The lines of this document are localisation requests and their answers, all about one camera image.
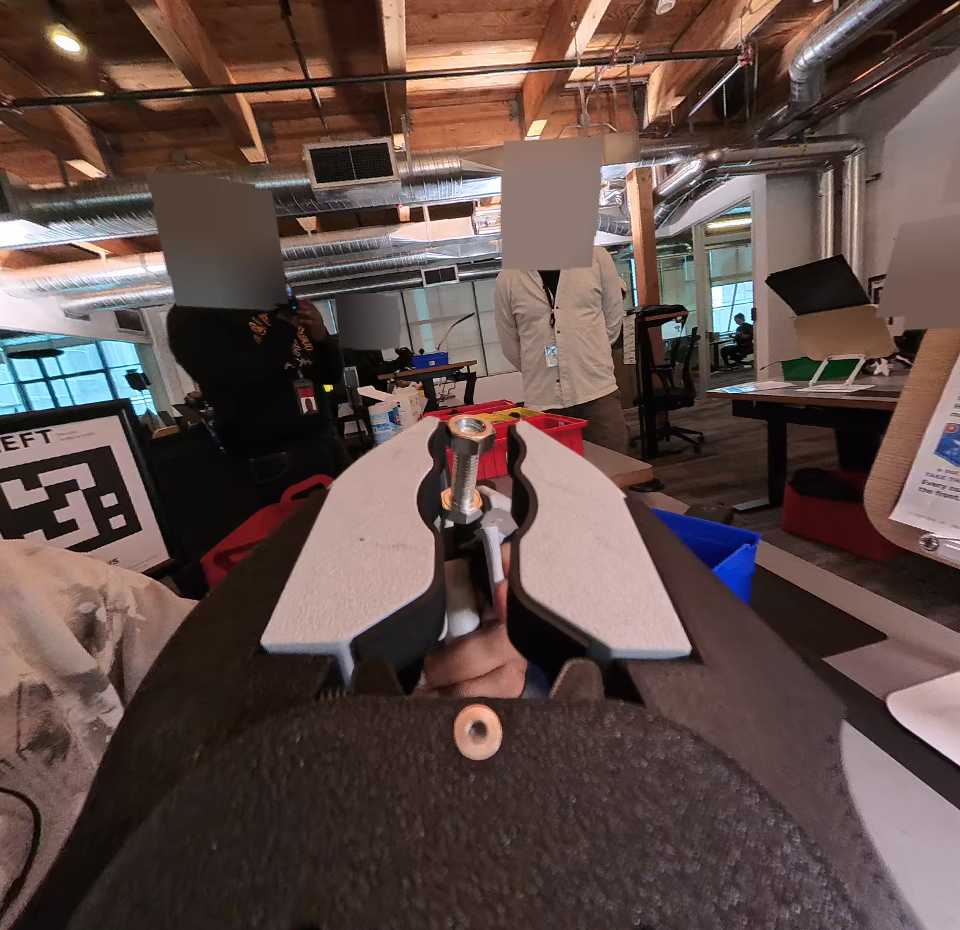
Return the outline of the framed marker poster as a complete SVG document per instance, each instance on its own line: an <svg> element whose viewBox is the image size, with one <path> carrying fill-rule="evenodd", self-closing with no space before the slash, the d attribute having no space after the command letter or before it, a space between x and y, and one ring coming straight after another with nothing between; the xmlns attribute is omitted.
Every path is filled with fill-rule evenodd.
<svg viewBox="0 0 960 930"><path fill-rule="evenodd" d="M176 562L129 401L2 416L1 537L152 577Z"/></svg>

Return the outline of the black flag panel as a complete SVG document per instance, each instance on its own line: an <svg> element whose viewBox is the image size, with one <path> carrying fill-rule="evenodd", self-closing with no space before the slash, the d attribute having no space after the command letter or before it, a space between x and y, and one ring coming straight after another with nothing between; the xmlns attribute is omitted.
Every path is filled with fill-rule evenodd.
<svg viewBox="0 0 960 930"><path fill-rule="evenodd" d="M850 309L871 302L842 254L771 273L765 283L795 317Z"/></svg>

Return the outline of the person's torso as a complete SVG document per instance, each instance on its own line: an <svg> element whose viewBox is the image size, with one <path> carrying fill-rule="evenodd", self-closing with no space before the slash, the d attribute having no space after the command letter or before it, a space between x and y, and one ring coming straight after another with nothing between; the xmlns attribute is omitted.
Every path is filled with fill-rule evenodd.
<svg viewBox="0 0 960 930"><path fill-rule="evenodd" d="M13 928L62 850L105 752L49 712L2 720L2 928Z"/></svg>

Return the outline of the black office chair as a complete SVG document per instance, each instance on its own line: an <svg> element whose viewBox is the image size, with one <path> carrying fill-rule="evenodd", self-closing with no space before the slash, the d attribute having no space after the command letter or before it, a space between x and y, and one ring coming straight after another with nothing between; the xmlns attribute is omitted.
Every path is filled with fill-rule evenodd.
<svg viewBox="0 0 960 930"><path fill-rule="evenodd" d="M665 361L657 362L651 332L668 323L687 324L689 311L676 304L644 304L631 311L634 329L634 357L638 395L639 437L632 440L643 459L664 454L661 443L679 439L692 446L694 453L703 451L706 438L702 432L671 424L672 412L694 407L698 390L691 373L691 360L700 342L699 330L693 327L688 336L670 342Z"/></svg>

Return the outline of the wooden board stand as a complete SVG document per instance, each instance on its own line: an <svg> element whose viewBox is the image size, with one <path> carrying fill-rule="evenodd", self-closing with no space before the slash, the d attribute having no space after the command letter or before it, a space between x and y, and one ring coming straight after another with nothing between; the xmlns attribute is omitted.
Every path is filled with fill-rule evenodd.
<svg viewBox="0 0 960 930"><path fill-rule="evenodd" d="M809 384L799 389L801 393L846 395L875 389L876 384L858 384L858 374L868 360L886 358L895 349L887 318L879 316L878 307L870 303L797 315L793 328L804 356L819 363ZM821 376L834 360L855 360L855 365L844 382L822 384Z"/></svg>

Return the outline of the green plastic bin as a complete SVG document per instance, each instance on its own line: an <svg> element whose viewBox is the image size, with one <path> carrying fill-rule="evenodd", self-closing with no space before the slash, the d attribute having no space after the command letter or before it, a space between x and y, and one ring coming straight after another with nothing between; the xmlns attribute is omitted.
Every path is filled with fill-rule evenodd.
<svg viewBox="0 0 960 930"><path fill-rule="evenodd" d="M822 360L812 360L807 357L782 360L780 368L782 379L788 382L809 383L816 372L821 368ZM858 366L858 358L834 359L826 363L818 378L818 383L844 381Z"/></svg>

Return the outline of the steel hex bolt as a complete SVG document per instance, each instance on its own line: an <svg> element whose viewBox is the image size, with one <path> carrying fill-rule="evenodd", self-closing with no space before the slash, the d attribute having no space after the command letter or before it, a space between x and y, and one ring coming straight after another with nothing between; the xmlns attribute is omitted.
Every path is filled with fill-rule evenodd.
<svg viewBox="0 0 960 930"><path fill-rule="evenodd" d="M439 504L446 521L466 526L481 519L484 497L477 488L479 456L452 451L449 487L439 493Z"/></svg>

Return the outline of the red tote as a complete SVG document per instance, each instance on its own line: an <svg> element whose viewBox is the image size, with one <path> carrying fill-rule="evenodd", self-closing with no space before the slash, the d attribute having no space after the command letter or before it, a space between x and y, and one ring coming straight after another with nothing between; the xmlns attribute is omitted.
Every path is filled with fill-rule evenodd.
<svg viewBox="0 0 960 930"><path fill-rule="evenodd" d="M311 493L318 489L327 491L332 484L333 479L328 476L312 476L289 486L276 503L268 504L247 517L200 559L199 565L208 588L219 585L262 540L292 516Z"/></svg>

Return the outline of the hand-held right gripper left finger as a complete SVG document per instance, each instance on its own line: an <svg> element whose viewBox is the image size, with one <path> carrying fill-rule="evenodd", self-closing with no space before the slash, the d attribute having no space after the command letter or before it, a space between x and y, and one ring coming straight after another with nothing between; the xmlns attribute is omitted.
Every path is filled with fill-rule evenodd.
<svg viewBox="0 0 960 930"><path fill-rule="evenodd" d="M360 663L401 675L424 661L446 621L444 433L426 417L333 481L261 634L264 651L333 658L343 676Z"/></svg>

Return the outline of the white air vent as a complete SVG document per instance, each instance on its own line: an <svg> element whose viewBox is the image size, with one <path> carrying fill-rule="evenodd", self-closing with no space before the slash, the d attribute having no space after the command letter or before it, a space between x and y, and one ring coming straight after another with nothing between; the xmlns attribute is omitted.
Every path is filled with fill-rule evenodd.
<svg viewBox="0 0 960 930"><path fill-rule="evenodd" d="M304 144L302 152L315 191L401 182L391 137Z"/></svg>

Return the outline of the printed instruction sheet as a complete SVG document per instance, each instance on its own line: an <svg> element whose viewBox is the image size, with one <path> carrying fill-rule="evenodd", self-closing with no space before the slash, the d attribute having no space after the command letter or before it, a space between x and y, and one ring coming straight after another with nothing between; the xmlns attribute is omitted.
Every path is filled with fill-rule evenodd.
<svg viewBox="0 0 960 930"><path fill-rule="evenodd" d="M923 433L891 513L897 523L958 540L959 396L945 392Z"/></svg>

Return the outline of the steel hex nut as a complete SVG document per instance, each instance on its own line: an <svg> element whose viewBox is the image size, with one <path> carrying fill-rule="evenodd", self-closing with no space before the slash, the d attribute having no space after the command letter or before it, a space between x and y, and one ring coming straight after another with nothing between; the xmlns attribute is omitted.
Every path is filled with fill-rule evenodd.
<svg viewBox="0 0 960 930"><path fill-rule="evenodd" d="M497 440L494 424L482 416L458 414L446 421L446 427L449 449L454 456L482 456Z"/></svg>

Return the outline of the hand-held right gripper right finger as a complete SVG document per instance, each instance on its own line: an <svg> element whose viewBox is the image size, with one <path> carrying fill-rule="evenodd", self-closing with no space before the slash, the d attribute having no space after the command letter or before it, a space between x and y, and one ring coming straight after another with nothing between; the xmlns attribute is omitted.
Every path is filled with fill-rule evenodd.
<svg viewBox="0 0 960 930"><path fill-rule="evenodd" d="M624 492L520 421L508 432L510 591L598 662L684 660L690 637Z"/></svg>

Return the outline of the silver air duct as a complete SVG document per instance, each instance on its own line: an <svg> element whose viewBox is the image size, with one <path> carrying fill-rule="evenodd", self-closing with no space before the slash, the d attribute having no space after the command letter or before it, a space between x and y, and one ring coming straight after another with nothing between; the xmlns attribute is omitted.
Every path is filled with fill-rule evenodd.
<svg viewBox="0 0 960 930"><path fill-rule="evenodd" d="M821 99L829 62L853 47L870 28L914 0L849 0L799 45L788 68L788 113L808 112Z"/></svg>

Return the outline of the red bag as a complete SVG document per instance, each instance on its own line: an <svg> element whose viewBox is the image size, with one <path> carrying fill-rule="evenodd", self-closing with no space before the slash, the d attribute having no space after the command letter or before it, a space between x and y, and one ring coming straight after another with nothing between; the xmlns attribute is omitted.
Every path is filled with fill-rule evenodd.
<svg viewBox="0 0 960 930"><path fill-rule="evenodd" d="M871 523L863 503L867 479L854 471L798 468L784 488L781 528L863 559L893 560L904 550Z"/></svg>

